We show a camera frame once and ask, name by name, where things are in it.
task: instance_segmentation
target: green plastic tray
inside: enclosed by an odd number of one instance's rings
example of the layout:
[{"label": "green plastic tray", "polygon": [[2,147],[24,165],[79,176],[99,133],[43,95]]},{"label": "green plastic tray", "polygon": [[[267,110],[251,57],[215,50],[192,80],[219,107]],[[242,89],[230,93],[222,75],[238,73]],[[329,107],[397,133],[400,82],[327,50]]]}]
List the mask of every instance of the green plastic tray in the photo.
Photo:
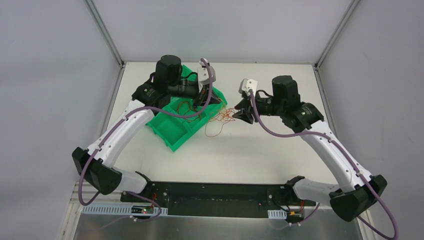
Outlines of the green plastic tray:
[{"label": "green plastic tray", "polygon": [[[187,76],[191,72],[192,71],[188,67],[185,65],[182,66],[182,76]],[[195,81],[196,76],[193,74],[188,78],[188,80]],[[220,104],[208,105],[204,112],[200,114],[200,117],[192,117],[187,120],[184,118],[169,116],[160,112],[150,122],[148,122],[147,125],[151,127],[155,134],[163,139],[165,144],[173,152],[175,152],[201,127],[203,127],[209,119],[216,116],[224,104],[227,104],[227,100],[222,92],[215,87],[213,88],[213,92],[221,98],[223,102]],[[195,113],[195,111],[189,109],[189,105],[186,103],[181,104],[178,109],[178,106],[182,102],[189,102],[190,106],[193,105],[192,99],[173,97],[171,102],[163,107],[163,110],[180,115],[191,115]]]}]

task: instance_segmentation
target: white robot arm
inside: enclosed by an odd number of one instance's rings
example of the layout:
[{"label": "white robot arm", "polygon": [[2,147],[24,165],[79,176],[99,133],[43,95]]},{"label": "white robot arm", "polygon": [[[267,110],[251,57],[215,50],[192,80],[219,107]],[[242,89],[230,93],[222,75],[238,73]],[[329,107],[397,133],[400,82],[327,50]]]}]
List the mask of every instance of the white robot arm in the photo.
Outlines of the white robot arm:
[{"label": "white robot arm", "polygon": [[[83,177],[101,194],[113,191],[140,193],[149,179],[139,172],[118,169],[114,166],[115,162],[134,135],[153,119],[157,110],[170,103],[171,97],[193,99],[194,107],[205,104],[212,87],[210,83],[216,77],[214,68],[206,59],[203,60],[197,68],[196,80],[188,81],[189,76],[181,77],[181,60],[173,55],[163,56],[156,64],[156,71],[132,94],[132,100],[113,125],[86,149],[77,147],[73,151],[72,158],[78,173],[81,175],[90,161]],[[220,102],[212,92],[209,104]]]},{"label": "white robot arm", "polygon": [[[244,79],[241,82],[239,93],[242,94],[243,100],[236,105],[235,108],[239,111],[233,117],[250,124],[259,122],[264,129],[266,127],[255,114],[280,117],[282,122],[295,133],[278,134],[278,137],[300,136],[324,161],[338,183],[315,182],[298,176],[288,181],[285,187],[291,188],[295,197],[299,199],[331,206],[345,221],[353,220],[372,206],[376,202],[375,197],[341,150],[347,153],[352,163],[378,195],[381,195],[387,186],[386,180],[381,175],[371,175],[360,165],[332,133],[317,108],[311,103],[300,101],[296,81],[291,76],[275,77],[272,80],[273,95],[263,90],[257,91],[257,86],[257,81],[253,79]],[[265,93],[266,97],[261,97],[260,92]],[[269,129],[265,130],[272,135],[276,134]]]}]

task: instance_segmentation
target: purple cable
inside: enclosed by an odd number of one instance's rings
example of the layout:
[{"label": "purple cable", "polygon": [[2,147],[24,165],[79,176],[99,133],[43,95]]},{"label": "purple cable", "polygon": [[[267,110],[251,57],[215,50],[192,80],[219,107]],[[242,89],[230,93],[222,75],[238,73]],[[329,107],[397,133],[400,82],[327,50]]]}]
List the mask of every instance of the purple cable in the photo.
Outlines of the purple cable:
[{"label": "purple cable", "polygon": [[[193,117],[196,117],[196,116],[198,116],[198,115],[200,115],[203,111],[205,111],[205,109],[206,109],[206,107],[209,105],[209,102],[211,101],[211,97],[212,97],[212,91],[213,91],[213,87],[212,87],[212,78],[211,78],[211,76],[212,76],[212,71],[211,71],[211,68],[210,68],[210,66],[209,66],[209,64],[208,64],[208,62],[206,62],[206,60],[205,59],[203,59],[203,58],[200,58],[200,61],[202,62],[202,63],[204,63],[204,65],[205,65],[205,68],[206,68],[206,70],[207,70],[207,74],[209,74],[209,92],[208,92],[208,95],[207,95],[207,99],[206,99],[206,103],[204,104],[204,106],[198,111],[198,112],[196,112],[196,113],[194,113],[194,114],[191,114],[191,115],[178,115],[178,114],[173,114],[173,113],[170,113],[170,112],[167,112],[167,111],[164,111],[164,110],[162,110],[162,109],[160,109],[160,108],[157,108],[157,107],[154,107],[154,106],[142,106],[142,107],[139,107],[139,108],[136,108],[136,109],[134,109],[134,110],[132,110],[132,111],[130,111],[127,115],[125,115],[125,117],[128,119],[129,117],[131,117],[131,115],[133,115],[133,114],[135,114],[135,113],[137,113],[137,112],[140,112],[140,111],[142,111],[142,110],[148,110],[148,109],[150,109],[150,110],[152,110],[152,111],[156,111],[156,112],[160,112],[160,113],[164,113],[164,114],[166,114],[166,115],[169,115],[169,116],[172,116],[172,117],[176,117],[176,118],[182,118],[182,119],[189,119],[189,118],[193,118]],[[108,140],[108,138],[112,135],[112,133],[114,133],[115,131],[116,131],[116,129],[124,122],[125,120],[124,119],[121,119],[116,125],[114,125],[113,127],[112,127],[112,129],[106,134],[106,136],[104,136],[104,138],[103,138],[103,140],[99,143],[99,145],[98,145],[98,147],[99,148],[101,148],[104,144],[105,144],[105,142],[106,142],[106,140]],[[81,204],[81,205],[83,205],[83,206],[88,206],[88,205],[90,205],[95,199],[96,199],[96,197],[99,195],[99,191],[93,196],[93,198],[92,199],[90,199],[88,202],[84,202],[84,200],[83,200],[83,180],[84,180],[84,176],[86,175],[86,172],[87,172],[87,169],[89,168],[89,165],[90,165],[90,163],[93,161],[93,159],[94,159],[94,157],[96,156],[96,154],[99,152],[99,150],[98,149],[95,149],[94,151],[93,151],[93,153],[91,154],[91,156],[88,158],[88,160],[87,160],[87,162],[85,163],[85,165],[84,165],[84,168],[82,168],[82,171],[81,171],[81,176],[79,177],[79,181],[78,181],[78,200],[79,200],[79,203]],[[127,193],[129,193],[129,194],[131,194],[131,195],[137,195],[136,193],[133,193],[133,192],[129,192],[129,191],[127,191]]]},{"label": "purple cable", "polygon": [[[149,203],[152,203],[153,205],[157,206],[157,208],[159,209],[159,212],[158,212],[156,215],[151,216],[151,217],[149,217],[149,218],[146,218],[146,219],[138,219],[138,218],[134,218],[134,221],[135,221],[135,222],[139,222],[139,223],[141,223],[141,222],[148,222],[148,221],[152,221],[152,220],[156,219],[157,217],[159,217],[159,215],[161,215],[161,213],[162,213],[162,208],[161,208],[161,206],[159,206],[159,204],[157,204],[155,201],[150,200],[150,199],[148,199],[148,198],[146,198],[146,197],[143,197],[143,196],[139,196],[139,195],[137,195],[137,194],[135,194],[135,193],[132,193],[132,192],[128,192],[128,193],[129,193],[129,194],[131,194],[131,195],[133,195],[133,196],[134,196],[134,197],[136,197],[136,198],[139,198],[139,199],[143,200],[143,201],[147,201],[147,202],[149,202]],[[121,216],[121,217],[119,217],[119,218],[117,218],[117,219],[115,219],[115,220],[113,220],[113,221],[111,221],[111,222],[109,222],[109,223],[107,223],[107,224],[105,224],[105,225],[101,226],[101,227],[94,228],[94,229],[84,229],[84,230],[85,230],[85,231],[88,231],[88,232],[95,232],[95,231],[99,231],[99,230],[102,230],[102,229],[104,229],[104,228],[109,227],[110,225],[115,224],[116,222],[118,222],[118,221],[120,221],[120,220],[122,220],[122,219],[128,219],[128,218],[130,218],[130,219],[131,219],[131,218],[133,218],[133,216],[132,216],[132,215],[131,215],[131,216]]]},{"label": "purple cable", "polygon": [[275,133],[273,131],[271,131],[269,128],[267,128],[265,126],[265,124],[262,122],[259,113],[258,113],[258,109],[256,108],[256,102],[255,102],[255,95],[253,93],[253,90],[249,91],[250,93],[250,100],[252,102],[252,107],[253,107],[253,111],[254,111],[254,115],[256,117],[256,120],[259,122],[260,126],[269,134],[275,136],[275,137],[279,137],[279,138],[291,138],[291,137],[296,137],[296,136],[304,136],[304,135],[318,135],[320,137],[323,137],[325,139],[328,140],[328,142],[334,144],[336,146],[336,148],[338,148],[338,150],[344,155],[344,157],[347,159],[347,161],[350,163],[350,165],[352,165],[353,169],[356,172],[356,175],[359,176],[359,178],[363,181],[363,183],[367,186],[367,188],[371,191],[372,195],[375,197],[375,199],[377,199],[377,201],[380,203],[380,205],[383,207],[384,211],[387,213],[391,224],[393,225],[393,229],[394,229],[394,236],[393,237],[389,237],[384,235],[383,233],[381,233],[380,231],[378,231],[377,229],[375,229],[373,226],[371,226],[371,224],[369,224],[368,222],[366,222],[362,217],[358,216],[358,218],[368,227],[370,227],[374,232],[376,232],[378,235],[380,235],[381,237],[385,238],[385,239],[394,239],[397,240],[399,238],[399,228],[398,228],[398,224],[396,222],[395,217],[393,216],[393,214],[390,212],[389,208],[386,206],[386,204],[384,203],[384,201],[380,198],[380,196],[376,193],[376,191],[373,189],[373,187],[370,185],[370,183],[367,181],[367,179],[362,175],[362,173],[360,172],[359,168],[356,166],[356,164],[354,163],[354,161],[351,159],[351,157],[349,156],[349,154],[343,149],[342,146],[340,146],[340,144],[338,144],[336,141],[333,141],[331,139],[331,137],[329,137],[328,135],[321,133],[321,132],[317,132],[317,131],[307,131],[307,132],[298,132],[298,133],[292,133],[292,134],[279,134],[279,133]]},{"label": "purple cable", "polygon": [[[303,219],[302,221],[300,221],[299,223],[300,224],[302,224],[302,223],[304,223],[306,220],[308,220],[308,219],[310,219],[316,212],[317,212],[317,210],[318,210],[318,208],[320,207],[320,203],[318,203],[317,205],[316,205],[316,207],[315,207],[315,209],[305,218],[305,219]],[[275,229],[275,230],[283,230],[283,229],[285,229],[285,228],[287,228],[288,226],[290,226],[289,224],[288,225],[285,225],[285,226],[283,226],[283,227],[281,227],[281,228],[278,228],[278,227],[274,227],[274,226],[272,226],[271,225],[271,228],[273,228],[273,229]]]}]

